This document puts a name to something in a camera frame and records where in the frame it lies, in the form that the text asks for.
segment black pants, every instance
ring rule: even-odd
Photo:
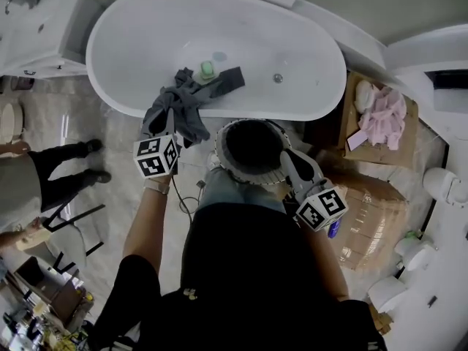
[[[49,181],[52,172],[64,161],[88,156],[85,143],[68,144],[49,148],[41,152],[29,152],[34,162],[41,186],[41,211],[45,212],[63,204],[80,190],[96,182],[95,176],[87,172],[68,175]]]

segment bathtub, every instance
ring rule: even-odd
[[[315,22],[261,0],[117,0],[92,30],[88,76],[111,107],[143,117],[163,86],[188,67],[240,67],[246,85],[200,115],[311,121],[336,107],[346,67]]]

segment pink cloth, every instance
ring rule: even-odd
[[[384,87],[376,93],[372,107],[362,115],[359,127],[366,132],[373,146],[387,143],[390,150],[396,151],[404,131],[406,114],[407,104],[403,95],[390,87]]]

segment black shirt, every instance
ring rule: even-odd
[[[123,259],[90,348],[109,347],[140,323],[134,350],[386,350],[367,304],[340,303],[325,291],[309,246],[285,214],[207,206],[195,214],[182,260],[181,288],[161,296],[148,261]]]

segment green sponge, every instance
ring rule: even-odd
[[[211,61],[204,61],[201,64],[201,77],[205,80],[214,78],[214,68]]]

